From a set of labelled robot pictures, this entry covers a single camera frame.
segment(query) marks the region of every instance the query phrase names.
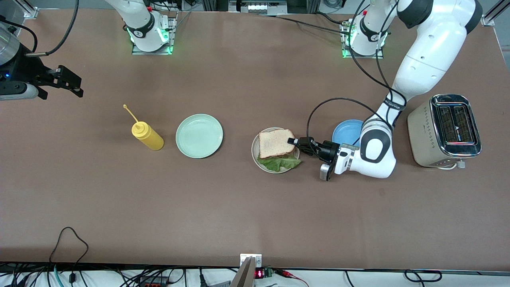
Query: yellow squeeze bottle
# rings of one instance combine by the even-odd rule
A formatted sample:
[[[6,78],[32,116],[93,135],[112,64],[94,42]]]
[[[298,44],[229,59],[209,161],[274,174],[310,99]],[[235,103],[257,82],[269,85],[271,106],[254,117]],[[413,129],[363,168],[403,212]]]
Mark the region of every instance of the yellow squeeze bottle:
[[[136,123],[134,123],[131,127],[131,133],[135,136],[135,138],[139,139],[153,151],[160,150],[165,144],[163,138],[146,122],[139,122],[135,115],[133,115],[133,113],[128,109],[128,106],[124,105],[124,109],[126,109],[136,121]]]

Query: bread slice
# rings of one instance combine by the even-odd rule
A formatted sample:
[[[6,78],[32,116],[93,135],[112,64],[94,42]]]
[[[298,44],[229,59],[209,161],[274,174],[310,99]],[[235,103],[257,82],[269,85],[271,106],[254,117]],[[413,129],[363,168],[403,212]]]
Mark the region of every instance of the bread slice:
[[[287,140],[295,138],[290,130],[274,130],[259,133],[260,158],[279,156],[290,153],[294,145],[287,143]]]

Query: table surface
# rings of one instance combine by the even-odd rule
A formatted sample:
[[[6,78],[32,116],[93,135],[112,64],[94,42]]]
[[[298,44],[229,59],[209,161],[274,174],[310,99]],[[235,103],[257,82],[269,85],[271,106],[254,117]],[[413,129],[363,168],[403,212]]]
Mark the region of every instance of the table surface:
[[[44,10],[26,21],[38,51],[60,40],[70,16]],[[334,28],[318,15],[293,17]],[[88,262],[236,266],[240,253],[262,253],[280,267],[510,270],[510,78],[492,28],[475,29],[441,82],[409,102],[390,178],[323,182],[315,158],[272,175],[250,148],[269,127],[304,136],[311,110],[331,97],[379,106],[387,91],[341,57],[338,34],[197,12],[179,27],[173,55],[132,56],[121,27],[115,11],[80,9],[67,42],[43,59],[82,77],[82,99],[48,88],[46,101],[0,104],[1,260],[47,261],[72,226],[90,245]],[[397,20],[391,31],[381,64],[393,80],[416,32]],[[376,75],[373,60],[360,63]],[[463,94],[473,107],[483,151],[462,171],[421,168],[412,157],[406,117],[438,93]],[[162,150],[133,138],[123,104],[165,139]],[[205,159],[187,158],[174,140],[196,113],[224,130]],[[339,122],[367,115],[329,103],[311,136],[329,140]],[[63,238],[54,261],[75,261],[84,247],[70,232]]]

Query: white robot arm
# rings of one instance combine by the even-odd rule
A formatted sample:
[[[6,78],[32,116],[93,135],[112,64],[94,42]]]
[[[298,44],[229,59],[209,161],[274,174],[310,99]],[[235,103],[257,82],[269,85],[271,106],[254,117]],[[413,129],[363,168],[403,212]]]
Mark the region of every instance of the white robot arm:
[[[127,31],[136,47],[153,52],[169,41],[168,16],[157,11],[149,12],[143,0],[105,0],[124,20]]]
[[[416,41],[400,65],[392,86],[405,98],[396,92],[386,95],[377,115],[363,123],[359,148],[313,142],[315,152],[312,153],[308,141],[289,140],[289,143],[307,154],[322,154],[320,158],[327,162],[321,167],[324,180],[329,179],[331,172],[341,174],[349,170],[375,178],[390,176],[396,164],[392,133],[398,116],[407,101],[427,93],[441,80],[457,57],[466,35],[478,24],[481,13],[477,0],[372,1],[367,14],[358,15],[353,20],[356,35],[351,41],[351,48],[356,54],[374,55],[379,47],[379,38],[386,33],[396,15],[408,28],[418,27]]]

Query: green plate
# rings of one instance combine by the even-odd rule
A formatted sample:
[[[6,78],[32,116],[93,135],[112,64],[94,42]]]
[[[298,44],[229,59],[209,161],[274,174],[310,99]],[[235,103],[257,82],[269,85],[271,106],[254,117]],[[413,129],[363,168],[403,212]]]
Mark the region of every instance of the green plate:
[[[204,158],[212,155],[221,145],[223,129],[220,122],[208,114],[195,114],[177,128],[175,141],[186,156]]]

